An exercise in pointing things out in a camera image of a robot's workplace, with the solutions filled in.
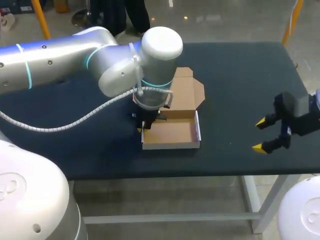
coiled cable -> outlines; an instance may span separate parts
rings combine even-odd
[[[133,93],[138,92],[140,89],[138,88],[133,88],[129,91],[126,91],[125,93],[122,93],[112,99],[110,99],[109,101],[105,102],[104,104],[98,106],[96,109],[92,110],[91,112],[89,112],[87,115],[83,116],[82,118],[80,118],[77,121],[74,121],[68,125],[64,125],[64,126],[60,126],[60,127],[53,127],[53,128],[40,128],[40,127],[35,127],[35,126],[30,126],[27,125],[23,122],[17,121],[12,119],[11,117],[9,117],[8,115],[4,114],[2,111],[0,111],[0,117],[3,118],[4,120],[8,121],[9,123],[25,129],[25,130],[29,130],[29,131],[33,131],[33,132],[38,132],[38,133],[55,133],[55,132],[60,132],[60,131],[64,131],[67,129],[70,129],[72,127],[75,127],[79,124],[81,124],[82,122],[84,122],[85,120],[87,120],[88,118],[92,117],[93,115],[95,115],[97,112],[99,112],[100,110],[104,109],[105,107],[109,106],[110,104],[113,104],[114,102],[123,99]],[[142,87],[143,91],[154,91],[154,92],[160,92],[160,93],[164,93],[164,94],[170,94],[170,98],[169,98],[169,102],[168,102],[168,106],[171,106],[172,100],[173,100],[173,92],[170,90],[164,90],[164,89],[160,89],[157,87],[151,87],[151,86],[144,86]]]

floor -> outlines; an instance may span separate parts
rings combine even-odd
[[[281,41],[295,0],[145,0],[152,26],[176,30],[184,42]],[[45,17],[52,37],[79,30],[71,16],[85,6],[72,0],[70,13],[56,14],[47,7]],[[287,50],[309,92],[320,87],[320,2],[306,0]],[[16,16],[14,28],[2,35],[11,45],[44,39],[33,14]],[[138,40],[123,35],[120,44]],[[256,176],[261,202],[277,176]],[[76,197],[84,216],[156,213],[195,213],[245,210],[237,177],[183,177],[79,181]],[[263,235],[253,235],[247,221],[131,223],[89,225],[90,240],[280,240],[276,219]]]

person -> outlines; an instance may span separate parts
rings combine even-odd
[[[114,37],[126,30],[127,14],[138,35],[143,35],[150,28],[149,15],[144,0],[91,0],[90,8],[91,23],[98,24],[102,11],[102,26],[108,29]]]

brown cardboard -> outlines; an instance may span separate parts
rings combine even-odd
[[[142,149],[199,148],[201,141],[197,107],[205,100],[204,85],[193,78],[188,67],[177,68],[172,85],[171,107],[161,108],[167,120],[155,121],[142,131]]]

black tabletop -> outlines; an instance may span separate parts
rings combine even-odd
[[[129,97],[63,132],[31,132],[2,119],[0,129],[19,147],[56,163],[70,180],[320,172],[320,132],[294,136],[289,150],[270,155],[252,151],[253,145],[279,134],[277,124],[255,128],[273,111],[274,96],[307,93],[281,44],[187,43],[179,65],[190,67],[205,86],[198,109],[200,149],[142,151]],[[106,100],[93,77],[79,72],[65,83],[2,95],[0,110],[26,124],[52,128],[77,120]]]

